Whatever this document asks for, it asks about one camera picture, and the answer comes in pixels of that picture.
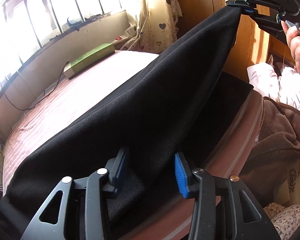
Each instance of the brown blanket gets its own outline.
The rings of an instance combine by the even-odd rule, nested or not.
[[[296,180],[300,180],[297,178],[300,171],[293,171],[292,177],[290,174],[291,166],[300,162],[300,111],[267,97],[264,100],[265,117],[258,142],[240,173],[262,206],[274,201],[275,192],[282,184],[288,185],[289,195],[294,191]]]

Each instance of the black cable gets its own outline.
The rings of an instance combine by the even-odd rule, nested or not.
[[[58,78],[58,82],[56,84],[56,86],[53,88],[53,90],[48,94],[46,95],[45,97],[41,98],[39,102],[35,103],[35,105],[31,108],[26,108],[26,109],[20,109],[18,107],[16,107],[13,103],[11,103],[11,101],[7,98],[6,94],[3,92],[4,96],[6,97],[6,99],[9,101],[9,103],[16,109],[18,109],[19,111],[26,111],[26,110],[31,110],[31,109],[34,109],[36,107],[37,104],[39,104],[42,100],[44,100],[45,98],[47,98],[49,95],[51,95],[51,93],[57,88],[57,86],[59,85],[59,82],[60,82],[60,78],[61,78],[61,75],[63,73],[63,69],[66,67],[66,65],[69,63],[69,61],[67,61],[67,63],[64,65],[64,67],[62,68],[61,70],[61,73],[60,73],[60,76]]]

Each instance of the black cloth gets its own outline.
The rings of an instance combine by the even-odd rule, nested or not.
[[[194,27],[17,168],[0,202],[0,226],[20,239],[64,177],[89,176],[130,147],[130,172],[116,217],[149,188],[209,98],[234,43],[240,9],[224,7]]]
[[[180,144],[189,163],[203,167],[202,163],[218,144],[252,89],[253,86],[245,81],[228,73],[221,73],[209,99]],[[117,220],[112,218],[113,239],[119,239],[149,217],[162,212],[162,207],[170,204],[178,192],[174,158],[171,158],[146,193],[122,216],[117,216]]]

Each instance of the black clamp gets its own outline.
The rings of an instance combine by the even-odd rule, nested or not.
[[[271,220],[238,176],[224,179],[201,168],[191,170],[182,152],[175,155],[175,175],[183,197],[195,198],[188,240],[280,240]],[[216,196],[221,197],[217,208]]]
[[[298,23],[300,26],[300,8],[295,0],[228,0],[226,5],[240,7],[242,14],[248,15],[259,28],[287,44],[280,21]],[[257,5],[272,8],[278,12],[276,18],[259,14]]]
[[[109,240],[107,198],[115,199],[127,172],[129,148],[89,177],[64,177],[24,231],[21,240]]]

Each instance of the wooden cabinet door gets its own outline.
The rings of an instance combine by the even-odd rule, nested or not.
[[[177,23],[178,37],[214,13],[212,0],[178,0],[178,2],[183,15]]]
[[[214,11],[216,12],[227,0],[213,0]],[[260,14],[270,15],[269,8],[258,6]],[[246,15],[241,16],[237,39],[232,48],[224,71],[249,81],[247,67],[266,62],[269,46],[269,34],[260,30],[258,25]]]

